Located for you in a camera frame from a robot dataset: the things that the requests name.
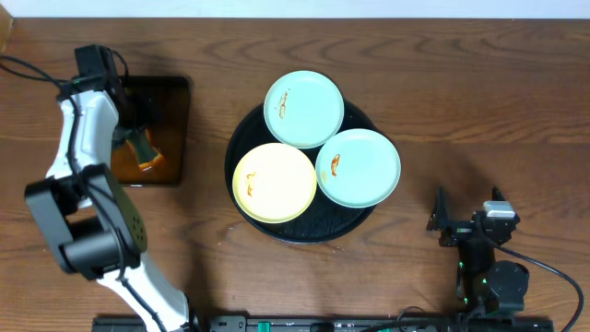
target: round black tray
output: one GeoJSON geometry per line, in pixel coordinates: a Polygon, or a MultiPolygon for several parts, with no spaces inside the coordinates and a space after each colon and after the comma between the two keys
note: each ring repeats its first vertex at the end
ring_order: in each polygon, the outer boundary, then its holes
{"type": "MultiPolygon", "coordinates": [[[[259,231],[290,243],[322,243],[334,240],[354,230],[369,217],[375,206],[366,208],[342,207],[330,200],[319,186],[316,188],[312,203],[300,216],[279,224],[257,221],[248,216],[238,206],[231,188],[233,172],[238,162],[251,149],[266,143],[278,142],[266,127],[263,106],[263,104],[257,106],[246,115],[231,136],[228,144],[225,155],[225,183],[233,204],[242,213],[243,217],[259,231]]],[[[339,132],[353,128],[378,131],[365,113],[351,102],[345,101],[344,120],[339,132]]],[[[320,152],[320,148],[302,150],[313,165],[315,165],[315,159],[320,152]]]]}

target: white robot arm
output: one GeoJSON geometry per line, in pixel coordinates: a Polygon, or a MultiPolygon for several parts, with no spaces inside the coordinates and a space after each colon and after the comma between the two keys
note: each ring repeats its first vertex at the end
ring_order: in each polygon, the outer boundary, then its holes
{"type": "Polygon", "coordinates": [[[27,205],[65,272],[79,272],[115,291],[141,316],[147,332],[194,331],[186,297],[153,264],[143,221],[109,170],[117,105],[128,102],[111,50],[90,45],[76,56],[81,79],[89,79],[71,95],[76,107],[70,99],[60,103],[64,126],[57,156],[46,179],[27,186],[27,205]],[[76,115],[73,160],[68,160],[76,115]],[[67,222],[67,215],[92,201],[97,217],[67,222]]]}

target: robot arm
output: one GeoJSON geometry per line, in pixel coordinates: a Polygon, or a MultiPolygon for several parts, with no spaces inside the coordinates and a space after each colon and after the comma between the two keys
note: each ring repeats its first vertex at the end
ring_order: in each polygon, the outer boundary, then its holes
{"type": "Polygon", "coordinates": [[[477,227],[481,225],[485,236],[501,245],[511,239],[520,218],[498,188],[492,189],[491,196],[483,210],[473,212],[470,221],[452,221],[440,189],[427,230],[441,231],[440,246],[458,248],[457,298],[465,302],[466,312],[512,317],[525,309],[528,270],[512,261],[497,262],[494,247],[477,232],[477,227]]]}
{"type": "Polygon", "coordinates": [[[77,172],[66,157],[75,108],[63,99],[57,156],[47,178],[27,186],[27,205],[64,272],[79,272],[115,291],[141,316],[148,332],[194,331],[186,297],[149,258],[143,220],[109,169],[119,110],[129,102],[111,51],[90,45],[77,49],[76,56],[80,78],[73,83],[78,93],[71,97],[79,114],[73,152],[77,172]],[[67,220],[92,202],[96,217],[67,220]]]}

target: light blue plate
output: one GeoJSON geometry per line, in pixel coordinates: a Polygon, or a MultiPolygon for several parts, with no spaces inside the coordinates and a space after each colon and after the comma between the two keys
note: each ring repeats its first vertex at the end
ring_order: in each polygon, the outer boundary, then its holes
{"type": "Polygon", "coordinates": [[[344,119],[342,94],[328,77],[296,71],[278,79],[265,98],[265,122],[280,142],[316,148],[335,135],[344,119]]]}
{"type": "Polygon", "coordinates": [[[320,188],[348,208],[367,208],[386,199],[401,175],[401,161],[385,136],[367,129],[350,129],[330,138],[315,161],[320,188]],[[336,175],[332,162],[339,155],[336,175]]]}

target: plate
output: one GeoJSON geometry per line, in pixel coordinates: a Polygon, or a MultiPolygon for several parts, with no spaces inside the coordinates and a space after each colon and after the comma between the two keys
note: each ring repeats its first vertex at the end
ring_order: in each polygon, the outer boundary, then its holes
{"type": "Polygon", "coordinates": [[[233,173],[233,195],[250,217],[268,223],[297,218],[316,190],[315,169],[300,150],[268,143],[250,150],[233,173]]]}
{"type": "Polygon", "coordinates": [[[330,138],[315,161],[326,196],[348,208],[366,208],[386,199],[401,175],[397,150],[387,137],[350,129],[330,138]]]}
{"type": "Polygon", "coordinates": [[[265,122],[280,142],[316,148],[335,135],[344,119],[344,101],[334,82],[312,71],[278,79],[265,98],[265,122]]]}

